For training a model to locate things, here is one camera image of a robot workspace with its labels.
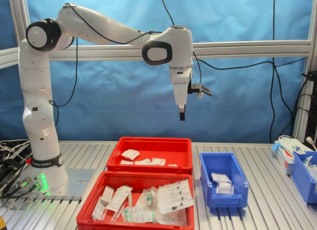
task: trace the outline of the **white robotic arm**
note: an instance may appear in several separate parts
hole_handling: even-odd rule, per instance
[[[142,32],[127,27],[91,9],[66,3],[58,17],[32,23],[26,40],[19,45],[19,74],[25,109],[23,124],[30,140],[31,165],[21,173],[39,187],[34,192],[47,192],[62,186],[67,173],[62,165],[58,137],[54,126],[49,55],[51,51],[70,46],[74,37],[97,44],[131,44],[142,48],[142,57],[150,65],[168,63],[175,102],[180,119],[185,119],[187,93],[204,92],[202,85],[192,85],[193,42],[189,29],[169,27],[161,34]]]

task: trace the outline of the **aluminum frame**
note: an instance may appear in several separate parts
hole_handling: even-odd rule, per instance
[[[17,44],[25,38],[25,30],[30,24],[27,0],[9,0],[16,32]],[[216,42],[194,43],[194,51],[198,58],[248,58],[248,57],[307,57],[304,73],[317,69],[317,55],[315,53],[316,40],[316,4],[313,0],[310,33],[308,40],[295,41],[249,41],[249,42]],[[52,61],[75,61],[75,46],[63,51],[54,51]],[[132,46],[79,46],[78,60],[104,61],[104,60],[142,60],[141,50]],[[2,67],[11,66],[5,63]],[[307,82],[304,93],[311,94],[313,83]],[[309,109],[310,96],[302,96],[299,105]],[[294,137],[304,141],[308,114],[299,110]]]
[[[0,50],[0,69],[18,63],[18,47]]]

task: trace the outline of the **aluminum table surface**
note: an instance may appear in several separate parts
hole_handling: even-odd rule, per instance
[[[116,142],[61,141],[68,168],[96,169],[82,201],[10,199],[0,207],[8,230],[75,230],[76,216]],[[193,143],[195,229],[201,230],[317,230],[317,204],[306,204],[273,156],[269,144]],[[233,152],[249,182],[246,208],[209,209],[200,183],[200,152]]]

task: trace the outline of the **storage bin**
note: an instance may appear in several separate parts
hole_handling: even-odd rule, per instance
[[[121,154],[133,149],[140,152],[133,162],[144,159],[163,158],[166,160],[164,166],[149,165],[125,165],[120,164],[125,159]],[[169,164],[177,164],[177,167],[169,167]],[[153,172],[153,173],[192,173],[192,146],[188,138],[133,138],[122,137],[115,146],[109,160],[107,169],[109,171],[123,172]]]
[[[249,185],[233,153],[200,153],[201,183],[205,203],[215,207],[246,207]],[[212,181],[211,173],[226,174],[234,185],[234,194],[216,194],[217,183]]]
[[[122,216],[116,222],[110,221],[113,215],[108,211],[104,220],[93,220],[91,214],[96,206],[99,197],[103,194],[106,185],[117,189],[120,186],[128,185],[133,187],[133,206],[139,199],[143,189],[152,186],[171,184],[188,179],[191,193],[193,195],[193,179],[186,174],[164,174],[164,173],[132,173],[132,172],[102,172],[91,190],[87,200],[77,215],[77,227],[79,230],[193,230],[194,229],[194,207],[186,209],[187,226],[171,226],[153,223],[125,223]]]
[[[317,164],[317,153],[315,151],[301,155],[294,152],[292,179],[305,202],[317,203],[316,181],[303,164],[303,161],[309,156],[313,156],[310,162]]]

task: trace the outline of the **green indicator light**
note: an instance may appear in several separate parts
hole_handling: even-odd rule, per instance
[[[45,190],[48,190],[49,189],[49,186],[48,186],[48,184],[47,184],[47,182],[46,182],[46,179],[45,179],[45,175],[44,174],[41,174],[41,178],[42,178],[42,182],[43,182],[43,191],[45,191]]]

